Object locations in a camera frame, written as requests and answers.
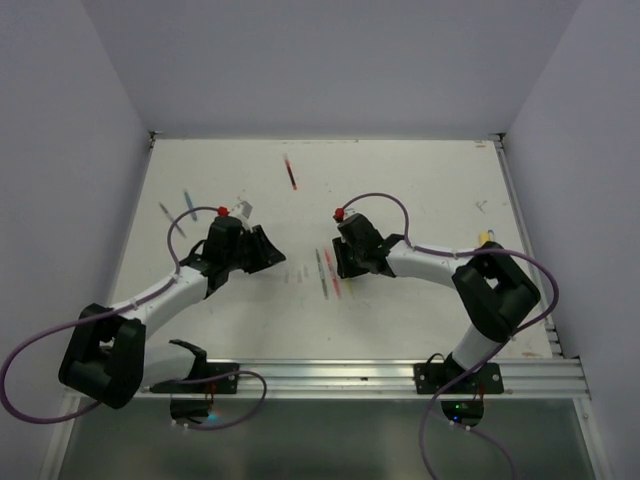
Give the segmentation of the pink highlighter pen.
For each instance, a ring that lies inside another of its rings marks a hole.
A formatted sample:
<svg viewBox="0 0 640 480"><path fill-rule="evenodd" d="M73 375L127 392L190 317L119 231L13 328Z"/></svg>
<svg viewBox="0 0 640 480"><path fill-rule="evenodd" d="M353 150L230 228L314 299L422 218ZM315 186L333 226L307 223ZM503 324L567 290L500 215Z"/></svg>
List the pink highlighter pen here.
<svg viewBox="0 0 640 480"><path fill-rule="evenodd" d="M334 289L336 298L340 300L340 299L342 299L340 284L339 284L337 272L335 270L335 266L334 266L334 262L333 262L333 259L332 259L332 255L331 255L331 253L330 253L328 248L324 248L324 256L325 256L325 261L327 263L327 267L328 267L328 270L329 270L329 275L330 275L330 278L331 278L331 283L333 285L333 289Z"/></svg>

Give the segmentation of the green highlighter pen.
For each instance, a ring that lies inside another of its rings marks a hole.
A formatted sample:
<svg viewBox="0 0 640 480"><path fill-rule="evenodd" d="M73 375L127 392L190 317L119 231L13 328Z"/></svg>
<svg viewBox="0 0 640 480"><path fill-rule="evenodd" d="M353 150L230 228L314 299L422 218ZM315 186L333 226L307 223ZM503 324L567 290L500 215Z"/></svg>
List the green highlighter pen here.
<svg viewBox="0 0 640 480"><path fill-rule="evenodd" d="M326 281L324 265L322 263L322 259L321 259L320 253L319 253L319 250L317 248L315 249L315 257L316 257L318 275L319 275L319 278L320 278L320 283L321 283L323 296L324 296L325 300L329 300L329 291L328 291L328 285L327 285L327 281Z"/></svg>

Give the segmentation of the dark red pen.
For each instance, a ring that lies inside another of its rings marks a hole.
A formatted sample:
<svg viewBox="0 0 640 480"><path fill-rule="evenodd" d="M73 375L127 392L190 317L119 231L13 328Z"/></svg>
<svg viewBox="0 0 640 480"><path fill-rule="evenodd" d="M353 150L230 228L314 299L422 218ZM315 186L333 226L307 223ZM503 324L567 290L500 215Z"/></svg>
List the dark red pen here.
<svg viewBox="0 0 640 480"><path fill-rule="evenodd" d="M297 185L294 173L293 173L292 164L291 164L291 161L290 161L290 158L289 158L288 154L286 154L286 153L283 154L283 161L284 161L284 164L285 164L285 168L286 168L287 175L288 175L289 181L291 183L292 189L293 189L293 191L297 191L298 190L298 185Z"/></svg>

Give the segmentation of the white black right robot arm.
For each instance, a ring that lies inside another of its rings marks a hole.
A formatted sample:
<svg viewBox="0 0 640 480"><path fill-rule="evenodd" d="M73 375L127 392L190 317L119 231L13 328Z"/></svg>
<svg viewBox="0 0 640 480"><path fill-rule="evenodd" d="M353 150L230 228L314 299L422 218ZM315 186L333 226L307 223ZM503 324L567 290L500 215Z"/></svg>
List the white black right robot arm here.
<svg viewBox="0 0 640 480"><path fill-rule="evenodd" d="M539 289L501 245L487 241L459 256L452 251L425 253L400 234L383 237L360 213L334 213L340 236L333 240L337 272L343 278L365 274L413 278L455 290L471 326L453 351L424 376L457 392L481 380L477 363L505 343L539 303Z"/></svg>

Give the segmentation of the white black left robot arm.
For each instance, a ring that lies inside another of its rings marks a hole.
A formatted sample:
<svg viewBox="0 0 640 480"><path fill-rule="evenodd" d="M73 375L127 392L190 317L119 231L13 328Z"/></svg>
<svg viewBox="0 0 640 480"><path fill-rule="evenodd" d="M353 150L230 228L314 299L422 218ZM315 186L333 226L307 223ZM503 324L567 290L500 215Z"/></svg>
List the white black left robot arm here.
<svg viewBox="0 0 640 480"><path fill-rule="evenodd" d="M59 381L113 409L144 387L176 384L201 390L215 376L204 349L183 340L146 345L161 327L213 295L234 271L255 274L284 262L285 255L259 225L218 216L208 235L164 280L111 307L91 304L80 315L63 356Z"/></svg>

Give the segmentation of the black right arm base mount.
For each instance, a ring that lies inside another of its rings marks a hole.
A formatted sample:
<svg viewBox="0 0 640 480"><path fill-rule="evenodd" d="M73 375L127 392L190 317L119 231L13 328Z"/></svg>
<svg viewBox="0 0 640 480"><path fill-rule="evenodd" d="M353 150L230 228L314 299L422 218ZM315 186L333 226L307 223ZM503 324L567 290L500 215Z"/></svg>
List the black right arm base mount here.
<svg viewBox="0 0 640 480"><path fill-rule="evenodd" d="M457 395L459 399L439 400L439 405L449 421L472 428L484 417L485 396L505 392L499 365L489 362L467 373L453 360L452 355L444 357L439 353L413 365L413 380L418 395L435 395L459 376L462 376L461 380L442 391L443 395Z"/></svg>

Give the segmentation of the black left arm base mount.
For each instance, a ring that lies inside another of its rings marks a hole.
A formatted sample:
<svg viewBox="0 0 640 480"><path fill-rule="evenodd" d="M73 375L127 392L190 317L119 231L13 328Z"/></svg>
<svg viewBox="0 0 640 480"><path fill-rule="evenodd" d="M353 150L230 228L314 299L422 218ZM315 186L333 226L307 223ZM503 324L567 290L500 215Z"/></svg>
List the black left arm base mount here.
<svg viewBox="0 0 640 480"><path fill-rule="evenodd" d="M240 365L210 361L207 352L183 340L170 340L145 353L142 386L152 393L202 395L196 400L171 399L171 419L188 427L203 425L213 413L215 395L237 392Z"/></svg>

